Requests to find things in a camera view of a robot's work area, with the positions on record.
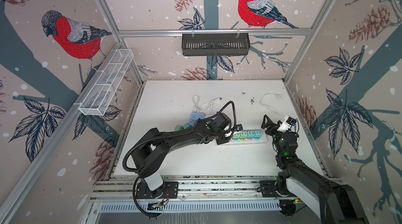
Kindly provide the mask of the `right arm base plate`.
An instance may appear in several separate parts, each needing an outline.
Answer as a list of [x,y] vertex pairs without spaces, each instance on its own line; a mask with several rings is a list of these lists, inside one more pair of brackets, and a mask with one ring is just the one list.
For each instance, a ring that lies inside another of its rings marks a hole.
[[282,197],[282,198],[292,198],[297,199],[297,196],[292,193],[279,193],[276,187],[275,180],[262,180],[259,182],[260,185],[257,188],[257,192],[261,193],[263,197],[274,198],[274,197]]

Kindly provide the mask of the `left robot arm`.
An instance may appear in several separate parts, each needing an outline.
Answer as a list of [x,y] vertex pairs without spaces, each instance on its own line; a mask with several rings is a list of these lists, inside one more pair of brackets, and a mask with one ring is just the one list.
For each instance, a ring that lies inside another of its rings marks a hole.
[[169,152],[212,141],[218,145],[227,143],[239,128],[234,102],[229,101],[216,114],[196,120],[190,128],[173,132],[150,129],[127,151],[122,167],[127,172],[136,173],[137,179],[145,182],[148,189],[146,198],[158,198],[167,192],[159,168]]

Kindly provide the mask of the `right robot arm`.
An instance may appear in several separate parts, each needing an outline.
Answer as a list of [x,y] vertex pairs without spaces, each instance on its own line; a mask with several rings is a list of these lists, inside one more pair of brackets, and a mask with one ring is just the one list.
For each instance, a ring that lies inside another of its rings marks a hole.
[[290,116],[278,123],[267,115],[263,117],[261,127],[273,139],[275,160],[281,170],[275,184],[277,193],[297,196],[323,224],[367,224],[362,204],[350,185],[320,175],[298,158],[299,134],[291,130],[297,122]]

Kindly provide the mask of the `teal plug adapter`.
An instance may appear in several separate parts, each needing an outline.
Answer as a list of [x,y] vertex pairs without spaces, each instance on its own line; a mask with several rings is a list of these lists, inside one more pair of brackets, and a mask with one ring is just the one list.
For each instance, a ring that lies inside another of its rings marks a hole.
[[260,139],[262,136],[263,136],[263,132],[262,132],[262,131],[256,130],[256,131],[254,132],[254,139]]
[[247,131],[247,139],[253,139],[255,137],[254,131]]

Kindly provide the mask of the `long white power strip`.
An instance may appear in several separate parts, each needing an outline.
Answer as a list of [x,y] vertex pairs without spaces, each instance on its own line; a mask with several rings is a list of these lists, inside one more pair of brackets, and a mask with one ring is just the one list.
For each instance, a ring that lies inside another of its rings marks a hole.
[[[254,129],[254,130],[243,130],[243,131],[262,131],[262,129]],[[260,139],[239,139],[239,140],[232,140],[230,139],[229,143],[222,144],[222,145],[237,145],[237,144],[265,144],[268,143],[267,135],[263,132],[263,136]]]

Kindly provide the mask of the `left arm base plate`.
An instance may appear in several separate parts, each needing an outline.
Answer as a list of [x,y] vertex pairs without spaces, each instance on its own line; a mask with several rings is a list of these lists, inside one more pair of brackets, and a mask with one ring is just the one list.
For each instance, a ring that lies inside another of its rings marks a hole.
[[136,184],[133,193],[135,198],[140,200],[176,199],[178,190],[178,182],[164,182],[162,186],[152,191],[145,182],[141,181]]

